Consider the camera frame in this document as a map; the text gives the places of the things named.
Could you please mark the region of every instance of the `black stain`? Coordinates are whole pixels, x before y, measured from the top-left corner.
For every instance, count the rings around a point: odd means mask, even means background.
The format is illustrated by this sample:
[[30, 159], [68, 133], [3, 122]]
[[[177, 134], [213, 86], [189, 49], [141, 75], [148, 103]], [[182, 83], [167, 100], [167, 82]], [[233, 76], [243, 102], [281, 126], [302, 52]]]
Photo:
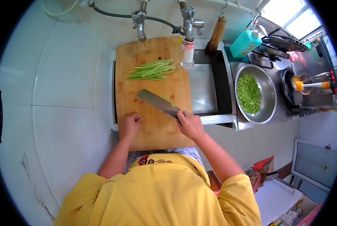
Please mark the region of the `black stain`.
[[37, 191], [37, 188], [35, 186], [34, 183], [32, 183], [31, 179], [30, 179], [30, 169], [29, 169], [29, 165], [28, 165], [28, 160], [27, 160], [27, 156], [24, 152], [24, 155], [23, 155], [23, 158], [22, 160], [20, 161], [21, 165], [24, 167], [25, 171], [27, 172], [27, 175], [28, 175], [28, 179], [29, 179], [29, 183], [31, 186], [33, 186], [33, 189], [34, 189], [34, 197], [35, 199], [38, 201], [38, 203], [45, 209], [45, 212], [48, 214], [48, 216], [52, 219], [52, 221], [55, 220], [55, 216], [53, 214], [51, 214], [49, 212], [49, 209], [48, 207], [46, 206], [44, 200], [43, 200], [43, 197], [39, 195], [38, 191]]

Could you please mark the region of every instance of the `kitchen knife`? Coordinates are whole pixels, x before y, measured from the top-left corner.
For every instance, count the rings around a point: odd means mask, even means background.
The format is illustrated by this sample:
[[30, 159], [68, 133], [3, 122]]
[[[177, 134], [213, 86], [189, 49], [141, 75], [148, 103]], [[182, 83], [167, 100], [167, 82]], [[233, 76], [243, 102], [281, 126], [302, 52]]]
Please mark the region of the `kitchen knife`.
[[157, 108], [160, 111], [163, 111], [167, 115], [170, 115], [175, 120], [180, 122], [180, 120], [178, 119], [178, 117], [176, 115], [177, 112], [180, 111], [180, 109], [178, 107], [172, 106], [170, 102], [165, 101], [161, 97], [157, 96], [154, 93], [151, 93], [150, 91], [148, 91], [146, 89], [141, 90], [137, 94], [137, 97], [142, 99], [143, 101], [148, 102], [150, 105], [154, 106], [155, 108]]

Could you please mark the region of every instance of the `faucet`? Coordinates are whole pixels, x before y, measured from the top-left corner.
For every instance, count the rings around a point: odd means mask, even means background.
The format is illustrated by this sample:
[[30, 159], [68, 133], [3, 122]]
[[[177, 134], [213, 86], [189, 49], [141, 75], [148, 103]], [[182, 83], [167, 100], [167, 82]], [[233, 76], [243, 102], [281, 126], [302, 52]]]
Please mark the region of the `faucet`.
[[132, 13], [131, 18], [133, 20], [132, 28], [137, 29], [137, 38], [140, 42], [146, 41], [146, 35], [144, 33], [144, 20], [146, 19], [146, 8], [148, 0], [141, 0], [139, 10]]
[[177, 0], [180, 4], [180, 10], [182, 17], [184, 18], [183, 30], [185, 34], [184, 44], [184, 57], [181, 61], [181, 67], [189, 70], [195, 65], [193, 60], [194, 55], [194, 39], [193, 39], [193, 28], [197, 29], [197, 35], [202, 36], [201, 28], [204, 26], [203, 20], [194, 19], [194, 10], [191, 6], [186, 6], [186, 0]]
[[191, 6], [185, 6], [181, 10], [182, 17], [184, 18], [183, 30], [186, 33], [185, 39], [189, 42], [193, 41], [193, 28], [197, 29], [197, 35], [202, 36], [201, 28], [204, 26], [204, 21], [200, 19], [194, 19], [194, 9]]

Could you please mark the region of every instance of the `kitchen sink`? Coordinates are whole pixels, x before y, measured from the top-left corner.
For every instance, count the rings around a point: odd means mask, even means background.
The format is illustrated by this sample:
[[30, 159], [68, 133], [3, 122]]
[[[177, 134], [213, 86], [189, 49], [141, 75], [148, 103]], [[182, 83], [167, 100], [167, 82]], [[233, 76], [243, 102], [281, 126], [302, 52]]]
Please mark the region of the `kitchen sink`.
[[206, 56], [194, 50], [195, 65], [189, 70], [192, 113], [199, 116], [232, 114], [229, 80], [223, 52]]

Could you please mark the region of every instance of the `hand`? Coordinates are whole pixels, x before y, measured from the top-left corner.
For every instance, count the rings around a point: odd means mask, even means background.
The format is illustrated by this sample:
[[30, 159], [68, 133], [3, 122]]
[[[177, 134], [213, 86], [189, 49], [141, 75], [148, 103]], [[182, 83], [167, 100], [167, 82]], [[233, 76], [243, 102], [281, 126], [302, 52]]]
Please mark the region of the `hand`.
[[186, 137], [192, 139], [194, 142], [196, 142], [197, 139], [200, 139], [206, 134], [203, 130], [200, 116], [193, 115], [188, 111], [179, 111], [177, 112], [177, 117], [181, 122], [181, 124], [177, 122], [181, 133], [183, 133]]
[[133, 113], [127, 116], [124, 124], [123, 137], [127, 137], [133, 140], [139, 130], [142, 121], [142, 116], [137, 113]]

